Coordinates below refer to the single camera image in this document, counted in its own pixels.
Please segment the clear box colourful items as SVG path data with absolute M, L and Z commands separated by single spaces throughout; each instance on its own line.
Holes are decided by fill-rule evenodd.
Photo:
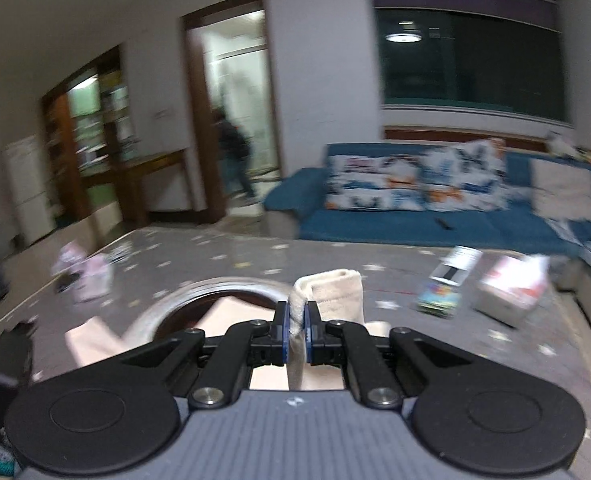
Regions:
M 460 304 L 461 294 L 457 287 L 437 281 L 429 281 L 417 297 L 417 309 L 439 318 L 452 318 Z

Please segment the dark wooden console table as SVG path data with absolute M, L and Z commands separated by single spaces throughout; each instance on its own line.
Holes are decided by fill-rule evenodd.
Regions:
M 138 156 L 126 162 L 109 162 L 109 166 L 105 168 L 82 170 L 82 184 L 85 188 L 112 184 L 115 186 L 116 196 L 120 196 L 120 191 L 126 192 L 127 206 L 123 207 L 123 203 L 118 202 L 123 220 L 132 226 L 143 228 L 150 223 L 143 181 L 151 174 L 174 166 L 179 167 L 181 177 L 184 178 L 188 206 L 192 209 L 194 200 L 185 150 Z

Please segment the grey plain cushion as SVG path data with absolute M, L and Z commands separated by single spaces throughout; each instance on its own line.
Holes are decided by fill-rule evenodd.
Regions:
M 531 160 L 532 209 L 550 220 L 591 222 L 591 170 Z

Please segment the black round induction cooktop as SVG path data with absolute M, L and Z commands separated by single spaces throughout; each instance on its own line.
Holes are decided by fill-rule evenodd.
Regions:
M 271 321 L 278 302 L 258 292 L 226 290 L 209 292 L 191 299 L 166 315 L 154 330 L 154 340 L 164 339 L 188 328 L 204 330 L 207 337 L 224 335 L 236 323 L 251 320 Z

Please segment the white flat device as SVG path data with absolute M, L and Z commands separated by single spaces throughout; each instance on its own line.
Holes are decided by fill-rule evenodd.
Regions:
M 451 287 L 460 287 L 478 264 L 483 252 L 481 250 L 456 246 L 442 259 L 430 278 L 432 281 Z

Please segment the cream beige garment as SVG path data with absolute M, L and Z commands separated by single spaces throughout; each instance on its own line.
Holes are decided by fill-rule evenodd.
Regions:
M 315 301 L 324 321 L 344 320 L 364 325 L 373 336 L 387 336 L 391 325 L 367 322 L 363 309 L 363 278 L 355 270 L 337 269 L 299 278 L 292 286 L 289 363 L 262 366 L 252 374 L 254 390 L 341 390 L 342 372 L 333 366 L 310 366 L 305 362 L 304 307 Z M 101 318 L 95 316 L 65 334 L 66 345 L 77 365 L 94 364 L 130 349 Z

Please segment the right butterfly print pillow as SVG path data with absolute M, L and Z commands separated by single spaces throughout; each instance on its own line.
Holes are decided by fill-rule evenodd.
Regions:
M 505 141 L 431 148 L 419 157 L 425 207 L 436 212 L 507 208 Z

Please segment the dark wooden door frame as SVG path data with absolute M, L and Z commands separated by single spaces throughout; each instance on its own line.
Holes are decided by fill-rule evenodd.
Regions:
M 221 110 L 250 143 L 248 178 L 260 188 L 284 176 L 274 63 L 268 32 L 267 0 L 225 0 L 182 18 L 184 72 L 187 77 L 196 157 L 205 209 L 215 223 L 243 203 L 243 191 L 230 183 L 218 148 L 213 110 Z

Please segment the person in dark clothes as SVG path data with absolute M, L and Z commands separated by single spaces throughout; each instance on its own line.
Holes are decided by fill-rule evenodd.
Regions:
M 251 146 L 242 132 L 228 120 L 222 107 L 214 107 L 212 117 L 218 136 L 225 190 L 232 193 L 240 188 L 246 202 L 254 204 L 257 202 L 256 194 L 248 177 Z

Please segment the black white plush toy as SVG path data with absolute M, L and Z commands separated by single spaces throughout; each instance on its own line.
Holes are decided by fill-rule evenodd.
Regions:
M 563 159 L 580 160 L 581 155 L 574 142 L 564 134 L 550 131 L 546 136 L 547 151 L 550 155 Z

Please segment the black remote control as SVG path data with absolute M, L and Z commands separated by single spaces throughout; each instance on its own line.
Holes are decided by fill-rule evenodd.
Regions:
M 435 222 L 437 222 L 437 224 L 446 231 L 452 231 L 454 228 L 448 223 L 446 222 L 444 219 L 442 218 L 435 218 L 434 219 Z

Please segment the white plastic bag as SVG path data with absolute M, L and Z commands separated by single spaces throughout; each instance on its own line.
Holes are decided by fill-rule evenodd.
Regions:
M 86 249 L 80 246 L 76 240 L 66 243 L 61 247 L 58 258 L 51 267 L 51 275 L 79 273 L 82 271 L 87 256 Z

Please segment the dark green window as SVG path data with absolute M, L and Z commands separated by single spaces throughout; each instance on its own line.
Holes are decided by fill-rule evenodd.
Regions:
M 385 104 L 568 119 L 559 32 L 437 10 L 375 11 Z

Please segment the butterfly print pillow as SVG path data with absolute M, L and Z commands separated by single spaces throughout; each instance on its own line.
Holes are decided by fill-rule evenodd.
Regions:
M 325 207 L 330 210 L 422 211 L 418 159 L 409 155 L 329 157 Z
M 419 157 L 425 207 L 436 212 L 507 208 L 505 141 L 431 148 Z

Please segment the white refrigerator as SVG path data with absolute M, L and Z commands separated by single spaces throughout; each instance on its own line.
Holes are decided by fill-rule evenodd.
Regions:
M 36 136 L 9 143 L 4 148 L 12 203 L 26 245 L 34 244 L 56 228 L 40 153 Z

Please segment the pink white tissue pack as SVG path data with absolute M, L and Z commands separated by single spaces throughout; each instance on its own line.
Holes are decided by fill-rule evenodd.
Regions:
M 73 286 L 76 302 L 87 302 L 109 295 L 113 284 L 113 266 L 103 252 L 87 258 L 79 271 L 79 279 Z

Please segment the white tissue box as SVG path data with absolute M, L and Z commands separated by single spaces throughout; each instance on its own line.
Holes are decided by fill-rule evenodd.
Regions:
M 478 282 L 473 307 L 511 328 L 520 328 L 541 302 L 548 287 L 550 258 L 504 256 Z

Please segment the blue sofa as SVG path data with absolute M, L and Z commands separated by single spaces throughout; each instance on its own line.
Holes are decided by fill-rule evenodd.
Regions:
M 319 167 L 269 192 L 273 237 L 468 246 L 591 265 L 591 166 L 501 139 L 451 145 L 335 143 Z

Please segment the wooden shelf cabinet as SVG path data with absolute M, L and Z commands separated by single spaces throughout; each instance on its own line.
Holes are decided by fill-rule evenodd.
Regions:
M 116 200 L 109 173 L 134 154 L 120 49 L 110 49 L 56 84 L 40 107 L 61 217 L 85 219 Z

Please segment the left butterfly print pillow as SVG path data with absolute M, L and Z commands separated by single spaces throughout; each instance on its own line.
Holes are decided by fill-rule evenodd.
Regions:
M 330 210 L 422 211 L 418 159 L 409 155 L 329 157 L 325 207 Z

